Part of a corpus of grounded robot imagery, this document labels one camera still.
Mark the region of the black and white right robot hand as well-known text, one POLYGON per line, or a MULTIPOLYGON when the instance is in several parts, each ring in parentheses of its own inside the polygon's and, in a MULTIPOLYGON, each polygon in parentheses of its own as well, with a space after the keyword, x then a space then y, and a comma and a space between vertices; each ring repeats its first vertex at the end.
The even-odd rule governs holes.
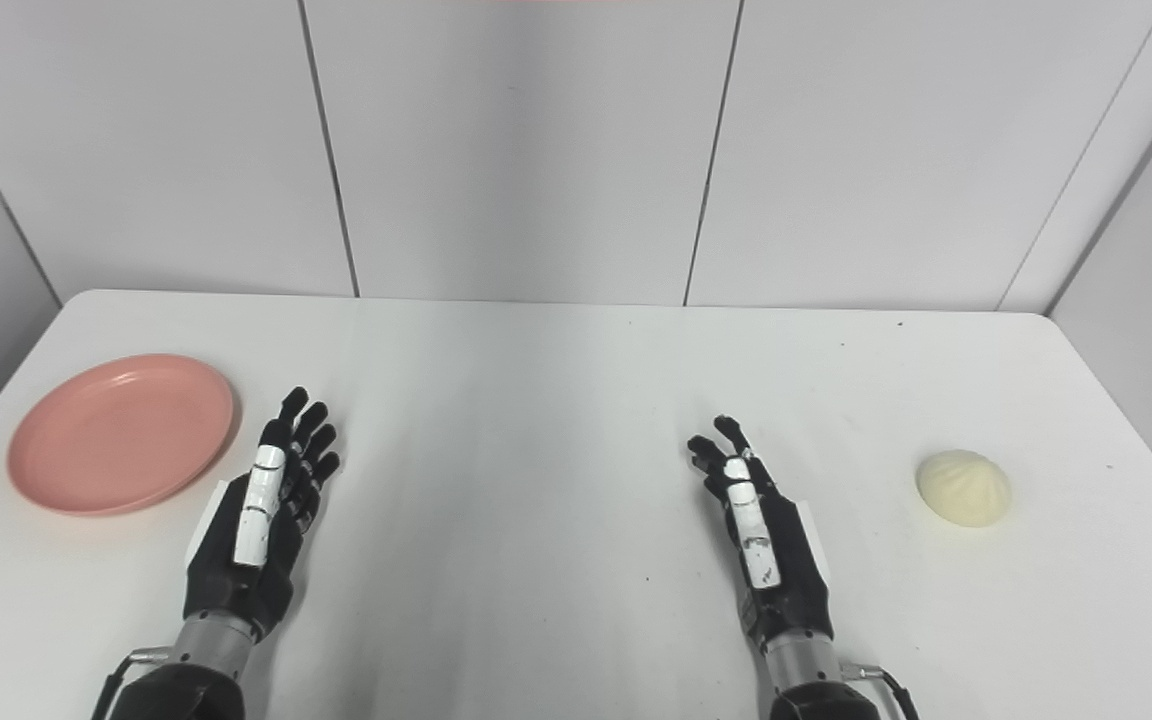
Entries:
POLYGON ((717 498, 723 529, 736 548, 745 597, 741 624, 756 646, 781 635, 835 639, 829 591, 814 559, 799 505, 782 495, 738 420, 718 415, 722 448, 705 435, 687 441, 692 465, 717 498))

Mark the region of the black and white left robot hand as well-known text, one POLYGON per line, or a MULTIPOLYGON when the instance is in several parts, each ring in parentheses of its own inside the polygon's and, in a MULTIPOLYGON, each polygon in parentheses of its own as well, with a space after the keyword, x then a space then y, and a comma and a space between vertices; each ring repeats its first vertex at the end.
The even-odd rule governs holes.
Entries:
POLYGON ((264 641, 291 607, 291 574, 338 473, 329 407, 294 387, 262 429, 247 473, 209 498, 189 544, 184 619, 223 614, 264 641))

